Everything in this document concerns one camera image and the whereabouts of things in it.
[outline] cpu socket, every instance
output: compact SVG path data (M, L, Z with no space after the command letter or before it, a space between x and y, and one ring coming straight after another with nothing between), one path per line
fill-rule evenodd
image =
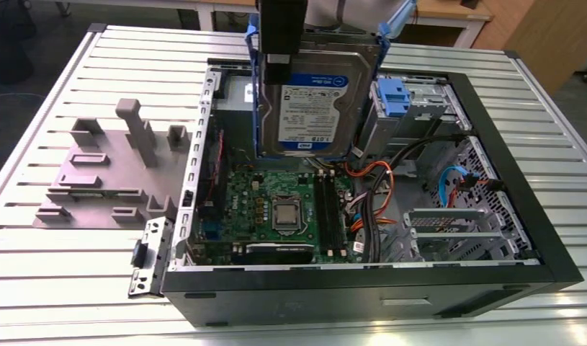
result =
M272 229L283 236L291 236L301 229L299 197L276 196L272 198Z

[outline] hard drive label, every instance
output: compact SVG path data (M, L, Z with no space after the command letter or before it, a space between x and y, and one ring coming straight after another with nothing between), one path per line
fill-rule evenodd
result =
M348 88L345 76L293 74L280 94L279 142L289 150L317 150L333 141L340 112L335 100Z

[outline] hard drive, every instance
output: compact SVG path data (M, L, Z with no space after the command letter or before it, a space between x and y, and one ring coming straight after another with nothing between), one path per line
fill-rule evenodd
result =
M379 54L371 35L304 34L289 81L259 88L260 156L345 155Z

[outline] expansion slot bracket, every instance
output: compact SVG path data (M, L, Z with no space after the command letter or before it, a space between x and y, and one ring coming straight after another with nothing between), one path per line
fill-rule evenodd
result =
M129 298L161 298L160 284L167 266L173 223L165 217L153 218L145 223L141 239L132 251L133 266Z

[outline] aluminum slatted table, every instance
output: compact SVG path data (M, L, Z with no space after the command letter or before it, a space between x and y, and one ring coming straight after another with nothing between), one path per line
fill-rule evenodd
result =
M124 129L114 104L130 97L155 130L180 124L192 132L209 57L245 59L241 35L114 26L85 35L0 173L0 341L587 345L587 146L522 62L502 52L396 45L383 68L468 75L586 279L560 293L473 319L195 329L167 300L126 299L141 231L32 228L74 119Z

